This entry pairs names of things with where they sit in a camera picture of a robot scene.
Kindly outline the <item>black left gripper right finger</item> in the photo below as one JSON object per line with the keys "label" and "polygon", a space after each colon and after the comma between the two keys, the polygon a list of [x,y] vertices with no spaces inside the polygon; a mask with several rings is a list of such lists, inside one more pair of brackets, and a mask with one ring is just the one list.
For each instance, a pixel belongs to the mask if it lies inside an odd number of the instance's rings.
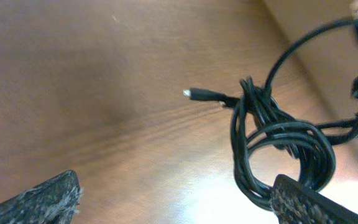
{"label": "black left gripper right finger", "polygon": [[358,223],[358,214],[283,174],[275,179],[270,204],[279,223]]}

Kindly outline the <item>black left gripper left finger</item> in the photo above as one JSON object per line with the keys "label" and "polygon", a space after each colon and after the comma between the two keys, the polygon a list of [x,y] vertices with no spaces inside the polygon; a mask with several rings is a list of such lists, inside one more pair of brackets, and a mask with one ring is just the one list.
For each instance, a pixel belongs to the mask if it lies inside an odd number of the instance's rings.
{"label": "black left gripper left finger", "polygon": [[0,224],[70,224],[82,195],[76,172],[66,170],[0,203]]}

